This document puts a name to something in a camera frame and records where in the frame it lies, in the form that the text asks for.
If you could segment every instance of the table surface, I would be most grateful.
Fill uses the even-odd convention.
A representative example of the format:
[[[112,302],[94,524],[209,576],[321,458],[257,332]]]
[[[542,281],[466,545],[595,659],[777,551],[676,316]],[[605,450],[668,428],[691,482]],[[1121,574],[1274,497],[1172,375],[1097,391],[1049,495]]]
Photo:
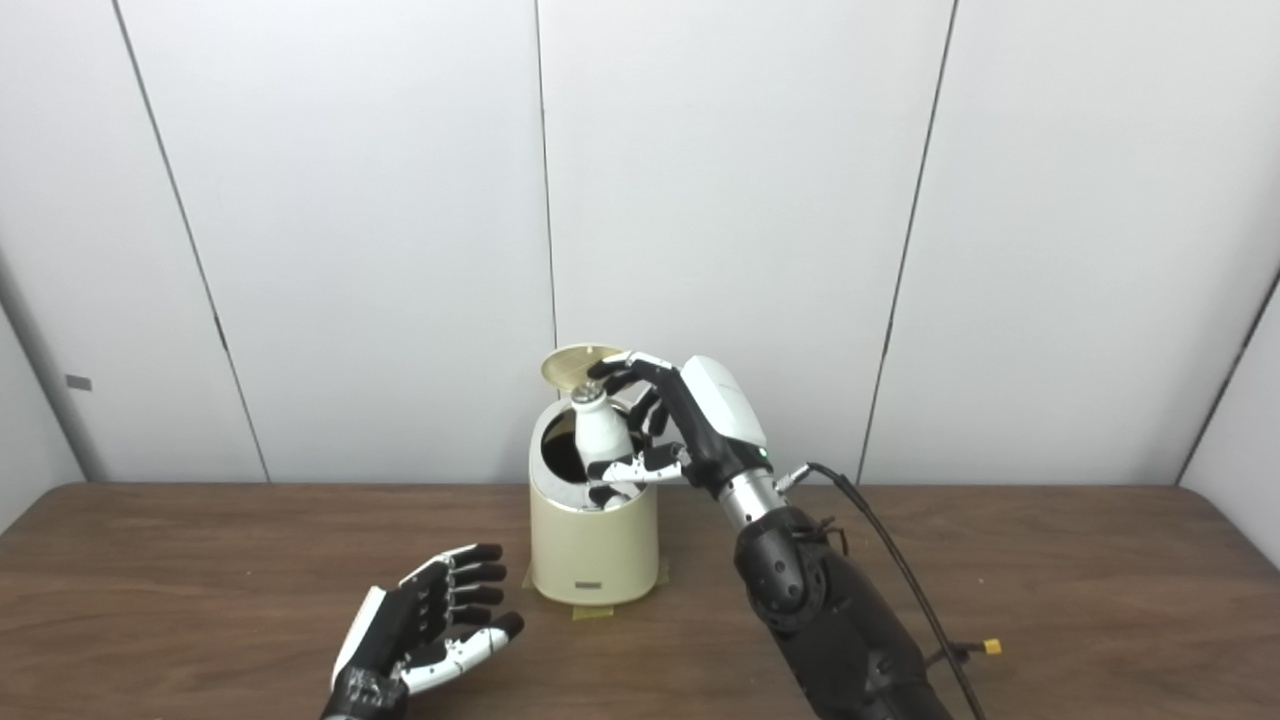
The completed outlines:
[[[371,584],[500,542],[525,633],[413,717],[812,717],[748,609],[732,532],[690,488],[660,489],[671,582],[573,620],[521,589],[524,486],[136,486],[54,491],[0,536],[0,717],[316,717]],[[998,637],[970,678],[992,720],[1272,719],[1280,574],[1176,488],[869,487],[954,639]],[[831,487],[851,555],[925,652],[927,625],[865,523]],[[968,717],[947,670],[932,673]]]

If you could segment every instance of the electrical cable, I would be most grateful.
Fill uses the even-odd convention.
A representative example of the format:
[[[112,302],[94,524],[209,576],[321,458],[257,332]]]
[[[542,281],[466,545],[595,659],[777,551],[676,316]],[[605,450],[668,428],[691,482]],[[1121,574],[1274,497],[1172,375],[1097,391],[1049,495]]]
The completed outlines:
[[[876,516],[872,506],[867,500],[858,492],[854,483],[849,480],[847,477],[832,470],[831,468],[820,462],[809,462],[812,469],[826,475],[832,483],[840,488],[841,492],[854,503],[855,507],[867,518],[867,521],[872,524],[876,529],[876,534],[879,536],[884,547],[888,550],[890,556],[893,557],[893,562],[897,564],[897,569],[906,578],[906,584],[911,587],[911,594],[915,596],[915,601],[920,605],[920,610],[924,611],[924,618],[929,621],[929,628],[933,630],[933,635],[938,639],[938,644],[942,646],[942,653],[947,660],[947,665],[951,666],[951,673],[956,676],[956,683],[960,684],[960,689],[964,692],[964,698],[969,703],[969,711],[977,720],[987,720],[987,714],[982,710],[982,703],[978,702],[978,693],[974,692],[973,684],[969,682],[969,675],[965,674],[964,667],[960,666],[960,660],[956,657],[955,647],[951,641],[947,639],[946,630],[942,629],[942,623],[938,620],[937,612],[933,611],[933,605],[929,603],[929,598],[925,597],[924,589],[920,588],[919,580],[915,579],[915,573],[911,571],[911,566],[906,562],[906,557],[897,548],[893,538],[888,534],[888,530]]]

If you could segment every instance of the robotic hand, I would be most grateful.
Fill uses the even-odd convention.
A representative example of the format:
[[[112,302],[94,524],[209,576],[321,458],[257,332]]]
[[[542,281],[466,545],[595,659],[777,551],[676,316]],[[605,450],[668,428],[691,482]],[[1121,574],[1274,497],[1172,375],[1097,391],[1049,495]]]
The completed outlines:
[[[408,698],[471,670],[511,642],[525,621],[508,612],[490,621],[484,606],[500,589],[479,583],[507,577],[497,544],[442,552],[394,589],[369,588],[333,666],[323,720],[401,720]],[[453,625],[479,625],[442,638]]]
[[[728,369],[703,356],[677,368],[623,352],[589,374],[609,393],[648,382],[628,425],[644,429],[648,419],[646,432],[658,436],[673,420],[687,447],[593,462],[588,477],[599,483],[684,477],[721,503],[737,530],[733,565],[751,609],[818,717],[951,719],[929,685],[920,648],[870,579],[831,547],[823,523],[785,500],[808,466],[773,479],[764,433]]]

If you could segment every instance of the bottle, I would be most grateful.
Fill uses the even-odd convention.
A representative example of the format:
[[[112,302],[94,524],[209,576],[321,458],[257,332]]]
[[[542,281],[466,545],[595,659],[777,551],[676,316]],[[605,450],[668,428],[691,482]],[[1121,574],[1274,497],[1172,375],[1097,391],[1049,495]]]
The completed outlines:
[[[570,401],[576,414],[573,446],[582,459],[582,468],[635,452],[627,423],[609,404],[600,383],[589,380],[577,386],[570,393]]]

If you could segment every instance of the open lid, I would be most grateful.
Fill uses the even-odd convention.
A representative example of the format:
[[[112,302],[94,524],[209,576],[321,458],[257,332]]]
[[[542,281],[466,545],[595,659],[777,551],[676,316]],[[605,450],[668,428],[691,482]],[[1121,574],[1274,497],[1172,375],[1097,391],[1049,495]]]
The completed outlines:
[[[543,360],[543,378],[557,389],[571,392],[577,386],[591,379],[586,377],[586,370],[604,360],[609,355],[622,352],[608,345],[593,345],[589,342],[579,345],[566,345]]]

